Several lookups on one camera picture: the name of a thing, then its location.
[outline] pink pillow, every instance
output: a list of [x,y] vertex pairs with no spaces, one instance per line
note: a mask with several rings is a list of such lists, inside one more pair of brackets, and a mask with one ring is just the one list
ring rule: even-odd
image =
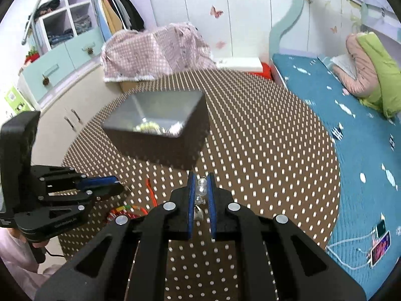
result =
[[359,45],[355,34],[348,35],[345,45],[356,65],[358,72],[356,80],[336,65],[333,66],[333,72],[351,94],[357,97],[368,97],[378,86],[377,72],[372,60]]

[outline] qr code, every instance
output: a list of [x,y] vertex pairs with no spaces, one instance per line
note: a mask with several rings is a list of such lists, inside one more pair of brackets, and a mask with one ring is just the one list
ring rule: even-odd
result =
[[15,101],[15,95],[13,92],[9,93],[9,99],[11,100],[11,102]]

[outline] brown tablecloth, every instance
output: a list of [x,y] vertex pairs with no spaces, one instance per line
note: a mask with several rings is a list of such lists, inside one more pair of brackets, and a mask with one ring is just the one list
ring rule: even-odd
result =
[[[340,177],[331,137],[294,94],[272,81],[234,71],[199,70],[143,82],[135,90],[202,89],[207,96],[211,132],[195,172],[213,171],[217,185],[256,214],[285,214],[324,248],[338,215]],[[152,208],[145,179],[158,203],[186,184],[186,171],[121,155],[100,128],[128,95],[102,109],[70,146],[64,165],[89,176],[116,175],[128,180],[124,192],[96,204],[89,222],[62,234],[60,243],[73,255],[103,226],[110,207],[129,203]],[[205,220],[196,221],[193,239],[172,241],[166,274],[166,300],[237,300],[237,269],[232,242],[215,242]]]

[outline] green pillow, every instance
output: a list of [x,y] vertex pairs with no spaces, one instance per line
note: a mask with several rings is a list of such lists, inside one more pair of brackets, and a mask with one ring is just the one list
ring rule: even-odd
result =
[[376,69],[379,86],[368,98],[360,102],[382,111],[387,118],[401,111],[401,72],[375,33],[356,38]]

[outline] smartphone screen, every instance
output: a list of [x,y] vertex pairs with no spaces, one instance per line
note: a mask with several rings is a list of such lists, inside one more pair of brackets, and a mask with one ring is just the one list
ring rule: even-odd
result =
[[381,220],[380,223],[376,225],[377,238],[380,239],[384,233],[386,233],[386,224],[384,220]]
[[377,262],[384,256],[390,246],[390,242],[390,231],[387,231],[371,251],[371,267],[375,266]]

